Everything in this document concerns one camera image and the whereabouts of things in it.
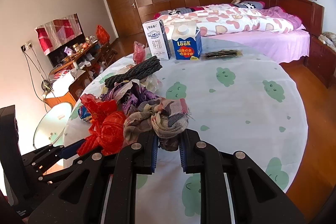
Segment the red bag on cabinet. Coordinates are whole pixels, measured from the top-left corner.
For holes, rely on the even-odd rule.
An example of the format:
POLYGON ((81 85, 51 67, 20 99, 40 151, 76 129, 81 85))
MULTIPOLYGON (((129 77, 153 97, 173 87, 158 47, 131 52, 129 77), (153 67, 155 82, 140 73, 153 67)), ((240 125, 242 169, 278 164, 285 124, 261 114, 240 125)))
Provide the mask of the red bag on cabinet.
POLYGON ((101 25, 97 25, 96 38, 101 44, 105 44, 110 41, 110 35, 101 25))

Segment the cartoon print tablecloth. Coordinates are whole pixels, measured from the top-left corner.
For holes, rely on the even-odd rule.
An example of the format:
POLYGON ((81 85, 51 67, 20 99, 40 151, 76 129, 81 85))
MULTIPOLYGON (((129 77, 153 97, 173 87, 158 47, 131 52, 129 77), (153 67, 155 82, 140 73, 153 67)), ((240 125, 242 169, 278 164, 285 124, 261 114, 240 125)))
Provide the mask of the cartoon print tablecloth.
MULTIPOLYGON (((239 49, 231 59, 162 62, 158 95, 185 99, 189 129, 218 151, 245 152, 283 192, 307 142, 307 119, 296 84, 253 48, 207 39, 205 52, 239 49)), ((187 174, 180 151, 158 150, 153 174, 137 177, 134 223, 201 223, 201 175, 187 174)))

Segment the plaid cloth rag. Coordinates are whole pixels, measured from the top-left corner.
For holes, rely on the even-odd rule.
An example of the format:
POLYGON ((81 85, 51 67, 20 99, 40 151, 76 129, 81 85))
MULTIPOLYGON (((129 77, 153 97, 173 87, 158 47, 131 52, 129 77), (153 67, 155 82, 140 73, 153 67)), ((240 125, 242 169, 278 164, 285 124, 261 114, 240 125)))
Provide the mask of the plaid cloth rag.
POLYGON ((189 125, 189 108, 183 98, 163 97, 142 102, 123 124, 123 137, 134 143, 141 133, 153 130, 159 137, 159 146, 166 151, 178 149, 178 135, 189 125))

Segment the dark snack packet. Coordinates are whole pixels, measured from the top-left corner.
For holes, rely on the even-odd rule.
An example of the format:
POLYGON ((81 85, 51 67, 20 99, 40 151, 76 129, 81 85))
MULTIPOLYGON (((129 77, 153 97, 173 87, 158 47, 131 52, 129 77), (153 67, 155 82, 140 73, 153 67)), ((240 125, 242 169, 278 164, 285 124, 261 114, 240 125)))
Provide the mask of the dark snack packet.
POLYGON ((212 59, 231 59, 235 57, 242 56, 243 53, 240 50, 220 50, 203 53, 201 58, 204 60, 212 60, 212 59))

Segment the heart pattern quilt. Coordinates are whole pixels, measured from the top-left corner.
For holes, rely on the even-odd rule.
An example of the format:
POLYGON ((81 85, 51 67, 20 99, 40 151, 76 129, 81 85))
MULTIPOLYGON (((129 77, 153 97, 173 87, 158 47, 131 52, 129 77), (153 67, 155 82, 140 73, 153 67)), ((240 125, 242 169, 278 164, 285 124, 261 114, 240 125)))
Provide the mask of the heart pattern quilt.
POLYGON ((173 34, 174 24, 195 22, 201 36, 234 34, 238 32, 273 32, 279 34, 302 30, 302 20, 288 14, 281 7, 255 9, 251 6, 237 7, 233 5, 209 5, 201 10, 185 14, 161 15, 166 34, 173 34))

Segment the wall power socket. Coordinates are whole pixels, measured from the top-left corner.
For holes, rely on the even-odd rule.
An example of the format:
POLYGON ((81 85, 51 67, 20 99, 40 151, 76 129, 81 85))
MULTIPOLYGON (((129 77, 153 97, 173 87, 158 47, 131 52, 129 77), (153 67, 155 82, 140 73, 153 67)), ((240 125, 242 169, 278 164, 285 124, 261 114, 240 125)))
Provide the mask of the wall power socket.
POLYGON ((33 47, 32 42, 26 42, 24 45, 21 46, 22 52, 28 51, 33 47))

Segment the purple floral cloth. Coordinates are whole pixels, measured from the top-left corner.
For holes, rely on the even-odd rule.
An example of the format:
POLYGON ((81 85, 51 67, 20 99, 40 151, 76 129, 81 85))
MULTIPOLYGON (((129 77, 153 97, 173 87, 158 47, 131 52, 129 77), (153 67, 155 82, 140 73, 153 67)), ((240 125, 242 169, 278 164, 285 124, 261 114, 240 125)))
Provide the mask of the purple floral cloth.
POLYGON ((133 112, 138 111, 140 104, 155 100, 158 97, 158 95, 147 90, 139 80, 131 80, 116 84, 115 87, 108 89, 105 94, 101 94, 99 99, 102 101, 116 101, 117 105, 128 117, 133 112))

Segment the wooden bedside table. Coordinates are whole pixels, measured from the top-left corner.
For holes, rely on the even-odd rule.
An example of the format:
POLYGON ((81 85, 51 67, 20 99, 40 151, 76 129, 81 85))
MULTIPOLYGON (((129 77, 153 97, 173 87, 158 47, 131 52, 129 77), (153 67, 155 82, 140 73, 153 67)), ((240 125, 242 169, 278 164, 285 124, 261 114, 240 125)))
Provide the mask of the wooden bedside table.
POLYGON ((334 78, 335 52, 318 38, 311 36, 306 67, 328 88, 334 78))

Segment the television under red cloth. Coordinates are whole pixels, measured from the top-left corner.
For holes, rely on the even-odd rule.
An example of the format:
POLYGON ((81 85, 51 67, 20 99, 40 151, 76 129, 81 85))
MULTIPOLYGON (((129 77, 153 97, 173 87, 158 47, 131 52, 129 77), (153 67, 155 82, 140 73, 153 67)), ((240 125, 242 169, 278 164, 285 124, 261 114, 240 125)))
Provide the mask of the television under red cloth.
POLYGON ((39 45, 53 67, 61 64, 67 56, 64 52, 66 47, 72 49, 76 43, 80 44, 85 41, 77 14, 54 19, 36 27, 35 31, 39 45))

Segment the wooden tv cabinet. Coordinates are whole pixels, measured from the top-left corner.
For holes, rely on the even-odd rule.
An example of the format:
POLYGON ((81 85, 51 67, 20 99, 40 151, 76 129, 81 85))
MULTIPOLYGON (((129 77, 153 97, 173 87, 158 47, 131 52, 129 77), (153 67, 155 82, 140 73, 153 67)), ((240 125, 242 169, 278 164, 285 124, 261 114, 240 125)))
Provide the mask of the wooden tv cabinet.
POLYGON ((72 56, 69 62, 52 69, 49 82, 42 83, 46 88, 43 100, 49 107, 68 102, 76 104, 84 89, 109 65, 116 61, 117 51, 112 44, 89 45, 80 53, 72 56))

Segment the red plastic bag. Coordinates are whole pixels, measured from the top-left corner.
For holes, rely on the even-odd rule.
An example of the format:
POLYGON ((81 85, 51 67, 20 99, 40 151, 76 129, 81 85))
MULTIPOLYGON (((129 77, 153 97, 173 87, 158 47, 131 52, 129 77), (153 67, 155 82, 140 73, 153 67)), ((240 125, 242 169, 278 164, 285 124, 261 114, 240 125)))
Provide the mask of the red plastic bag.
POLYGON ((104 156, 119 153, 123 148, 123 124, 126 116, 118 110, 115 100, 103 101, 92 94, 84 94, 81 103, 91 115, 90 135, 78 148, 77 154, 83 156, 100 147, 104 156))

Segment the brown wooden door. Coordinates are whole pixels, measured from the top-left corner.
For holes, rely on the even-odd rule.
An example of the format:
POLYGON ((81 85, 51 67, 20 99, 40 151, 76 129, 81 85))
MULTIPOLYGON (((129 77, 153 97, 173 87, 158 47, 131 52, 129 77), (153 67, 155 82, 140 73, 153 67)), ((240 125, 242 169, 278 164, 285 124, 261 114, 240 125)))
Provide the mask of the brown wooden door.
POLYGON ((106 0, 119 37, 143 31, 135 0, 106 0))

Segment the blue white Look carton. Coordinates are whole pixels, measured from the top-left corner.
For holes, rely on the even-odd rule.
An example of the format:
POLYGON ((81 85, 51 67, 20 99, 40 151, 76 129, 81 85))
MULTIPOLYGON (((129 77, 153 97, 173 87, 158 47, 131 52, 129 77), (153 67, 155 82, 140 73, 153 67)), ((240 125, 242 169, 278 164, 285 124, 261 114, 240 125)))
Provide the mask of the blue white Look carton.
POLYGON ((173 24, 172 43, 177 60, 198 60, 202 53, 201 32, 196 21, 173 24))

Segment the pink plastic bag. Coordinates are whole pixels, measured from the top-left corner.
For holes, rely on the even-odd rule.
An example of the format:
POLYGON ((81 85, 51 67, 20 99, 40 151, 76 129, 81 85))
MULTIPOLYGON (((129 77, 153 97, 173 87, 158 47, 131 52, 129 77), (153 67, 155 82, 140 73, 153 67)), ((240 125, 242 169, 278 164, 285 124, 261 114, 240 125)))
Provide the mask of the pink plastic bag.
POLYGON ((142 43, 133 43, 133 61, 136 65, 142 63, 146 57, 146 47, 142 43))

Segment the white tall milk carton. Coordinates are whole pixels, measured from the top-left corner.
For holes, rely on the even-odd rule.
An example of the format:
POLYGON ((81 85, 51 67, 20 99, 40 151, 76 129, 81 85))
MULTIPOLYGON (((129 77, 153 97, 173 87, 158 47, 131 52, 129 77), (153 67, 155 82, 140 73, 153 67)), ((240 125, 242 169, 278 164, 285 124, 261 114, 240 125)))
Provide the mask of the white tall milk carton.
POLYGON ((150 52, 160 60, 169 60, 171 51, 161 19, 147 21, 142 24, 150 52))

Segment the pink bed sheet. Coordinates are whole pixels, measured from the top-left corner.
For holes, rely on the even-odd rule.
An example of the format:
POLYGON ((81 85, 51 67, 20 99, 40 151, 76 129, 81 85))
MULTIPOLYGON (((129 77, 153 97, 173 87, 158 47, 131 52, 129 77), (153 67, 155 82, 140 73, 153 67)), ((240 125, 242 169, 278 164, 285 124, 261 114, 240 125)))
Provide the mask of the pink bed sheet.
POLYGON ((309 56, 310 34, 303 27, 285 34, 251 31, 215 35, 210 38, 252 47, 279 64, 309 56))

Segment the grey cloth on nightstand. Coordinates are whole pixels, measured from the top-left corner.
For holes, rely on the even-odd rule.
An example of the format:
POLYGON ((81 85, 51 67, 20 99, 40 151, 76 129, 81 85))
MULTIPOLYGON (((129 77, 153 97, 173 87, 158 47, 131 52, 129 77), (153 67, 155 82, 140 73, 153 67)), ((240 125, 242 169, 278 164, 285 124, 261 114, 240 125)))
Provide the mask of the grey cloth on nightstand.
POLYGON ((320 34, 318 39, 336 52, 336 34, 332 32, 324 32, 323 34, 320 34))

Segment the colourful foil wrapper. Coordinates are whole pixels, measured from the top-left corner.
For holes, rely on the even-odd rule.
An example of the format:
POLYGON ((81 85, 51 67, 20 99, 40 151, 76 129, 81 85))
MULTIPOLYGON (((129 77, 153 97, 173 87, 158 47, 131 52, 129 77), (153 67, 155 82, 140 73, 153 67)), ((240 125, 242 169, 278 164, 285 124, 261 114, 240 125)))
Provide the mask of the colourful foil wrapper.
POLYGON ((81 105, 79 107, 77 113, 78 113, 78 116, 81 120, 83 120, 87 123, 91 123, 92 115, 84 105, 81 105))

